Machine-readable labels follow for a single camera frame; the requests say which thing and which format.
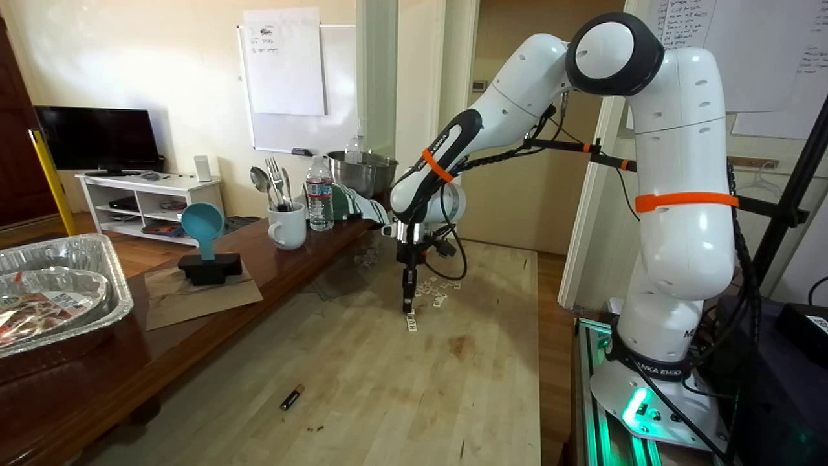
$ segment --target mug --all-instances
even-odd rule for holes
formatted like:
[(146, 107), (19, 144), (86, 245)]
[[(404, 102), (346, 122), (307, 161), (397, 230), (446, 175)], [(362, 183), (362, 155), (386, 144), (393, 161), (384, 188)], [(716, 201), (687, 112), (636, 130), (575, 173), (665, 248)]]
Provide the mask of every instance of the mug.
[(280, 201), (269, 210), (267, 235), (283, 252), (300, 248), (307, 240), (306, 207), (300, 201)]

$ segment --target television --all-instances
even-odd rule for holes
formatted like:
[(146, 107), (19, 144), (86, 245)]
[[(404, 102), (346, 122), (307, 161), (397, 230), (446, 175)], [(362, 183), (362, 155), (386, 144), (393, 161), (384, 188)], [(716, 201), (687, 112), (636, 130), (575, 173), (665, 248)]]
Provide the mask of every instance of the television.
[(33, 112), (54, 169), (103, 170), (106, 175), (164, 170), (146, 108), (33, 107)]

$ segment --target aluminum tray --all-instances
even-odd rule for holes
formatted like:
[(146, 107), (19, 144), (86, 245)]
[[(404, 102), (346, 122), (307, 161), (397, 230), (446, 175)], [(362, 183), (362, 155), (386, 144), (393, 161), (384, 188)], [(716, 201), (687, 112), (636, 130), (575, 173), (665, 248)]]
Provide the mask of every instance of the aluminum tray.
[(0, 361), (106, 328), (122, 322), (135, 305), (124, 279), (124, 270), (106, 235), (71, 235), (0, 252), (0, 275), (46, 266), (90, 270), (103, 275), (110, 279), (106, 305), (99, 305), (54, 331), (15, 342), (11, 346), (0, 346)]

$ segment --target white cabinet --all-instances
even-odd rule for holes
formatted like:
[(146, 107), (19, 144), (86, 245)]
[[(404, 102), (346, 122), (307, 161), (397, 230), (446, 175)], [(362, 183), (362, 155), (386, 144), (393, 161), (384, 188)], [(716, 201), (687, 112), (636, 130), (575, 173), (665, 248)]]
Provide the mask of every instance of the white cabinet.
[(99, 232), (141, 235), (170, 243), (196, 243), (181, 230), (181, 212), (195, 201), (223, 207), (219, 179), (195, 175), (77, 175)]

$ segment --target blue object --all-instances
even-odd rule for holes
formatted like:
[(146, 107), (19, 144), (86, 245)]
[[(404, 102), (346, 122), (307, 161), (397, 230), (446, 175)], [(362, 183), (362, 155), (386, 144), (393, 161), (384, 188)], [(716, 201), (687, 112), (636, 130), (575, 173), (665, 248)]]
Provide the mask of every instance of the blue object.
[(207, 201), (196, 201), (181, 212), (181, 227), (199, 243), (201, 262), (214, 262), (214, 240), (225, 232), (225, 214)]

